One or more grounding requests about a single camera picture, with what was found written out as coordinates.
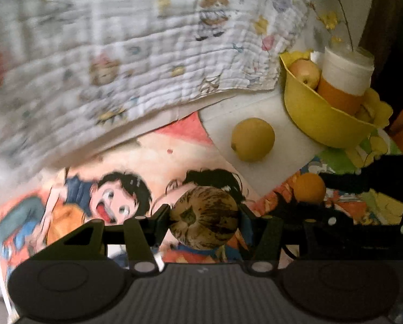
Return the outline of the cartoon drawing paper mat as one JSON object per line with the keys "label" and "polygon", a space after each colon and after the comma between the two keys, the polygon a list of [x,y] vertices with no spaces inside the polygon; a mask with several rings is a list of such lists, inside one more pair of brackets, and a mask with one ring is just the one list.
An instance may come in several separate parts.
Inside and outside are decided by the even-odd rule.
{"label": "cartoon drawing paper mat", "polygon": [[[277,208],[279,197],[286,202],[294,198],[294,183],[304,173],[358,175],[387,155],[403,153],[396,141],[376,130],[355,148],[325,149],[259,197],[221,156],[198,115],[192,114],[83,165],[41,178],[20,195],[8,188],[1,190],[0,285],[5,288],[15,268],[40,247],[89,220],[119,225],[129,217],[149,216],[197,186],[223,190],[262,216]],[[403,203],[374,190],[356,195],[326,187],[323,203],[361,225],[394,225],[403,214]]]}

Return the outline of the yellow apple in bowl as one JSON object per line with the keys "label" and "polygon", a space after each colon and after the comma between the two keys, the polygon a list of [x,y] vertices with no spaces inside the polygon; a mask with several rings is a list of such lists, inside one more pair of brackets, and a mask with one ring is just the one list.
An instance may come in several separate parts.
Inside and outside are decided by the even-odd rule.
{"label": "yellow apple in bowl", "polygon": [[316,89],[320,82],[321,70],[311,60],[298,59],[289,66],[291,72],[299,82],[311,89]]}

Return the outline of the yellow lemon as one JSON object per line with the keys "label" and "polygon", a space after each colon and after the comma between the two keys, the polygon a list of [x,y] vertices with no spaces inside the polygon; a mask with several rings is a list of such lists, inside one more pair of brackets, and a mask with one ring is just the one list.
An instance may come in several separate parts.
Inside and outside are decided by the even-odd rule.
{"label": "yellow lemon", "polygon": [[259,118],[239,122],[231,134],[231,149],[243,162],[259,162],[273,149],[276,135],[272,126]]}

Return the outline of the white and orange cup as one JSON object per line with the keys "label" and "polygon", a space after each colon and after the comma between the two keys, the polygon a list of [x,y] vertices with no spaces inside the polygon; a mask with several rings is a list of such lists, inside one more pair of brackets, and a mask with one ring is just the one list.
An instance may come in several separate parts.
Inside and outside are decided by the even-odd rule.
{"label": "white and orange cup", "polygon": [[374,56],[363,48],[327,46],[317,92],[332,107],[354,116],[370,87],[373,72]]}

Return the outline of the yellow plastic bowl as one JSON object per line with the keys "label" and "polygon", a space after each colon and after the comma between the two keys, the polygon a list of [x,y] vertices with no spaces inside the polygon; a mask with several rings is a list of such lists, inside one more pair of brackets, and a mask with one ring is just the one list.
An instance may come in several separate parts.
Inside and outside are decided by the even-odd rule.
{"label": "yellow plastic bowl", "polygon": [[380,100],[378,93],[368,89],[364,103],[373,110],[372,122],[362,121],[332,107],[315,90],[300,82],[289,71],[289,65],[298,59],[310,59],[311,52],[285,52],[279,56],[286,75],[284,104],[294,124],[318,143],[336,149],[358,146],[370,134],[389,125],[392,107]]}

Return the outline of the white printed quilted blanket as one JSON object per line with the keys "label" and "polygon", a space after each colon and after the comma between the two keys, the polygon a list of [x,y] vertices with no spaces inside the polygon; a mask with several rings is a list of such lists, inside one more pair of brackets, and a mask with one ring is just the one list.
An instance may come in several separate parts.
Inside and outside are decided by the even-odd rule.
{"label": "white printed quilted blanket", "polygon": [[0,0],[0,181],[114,127],[267,91],[311,0]]}

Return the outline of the large striped pepino melon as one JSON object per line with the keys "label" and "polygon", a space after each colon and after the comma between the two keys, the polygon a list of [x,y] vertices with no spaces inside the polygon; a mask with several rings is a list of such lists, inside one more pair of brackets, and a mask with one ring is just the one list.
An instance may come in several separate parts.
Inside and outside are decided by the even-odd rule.
{"label": "large striped pepino melon", "polygon": [[169,230],[186,247],[215,249],[235,235],[238,214],[238,205],[229,193],[214,187],[195,187],[173,205]]}

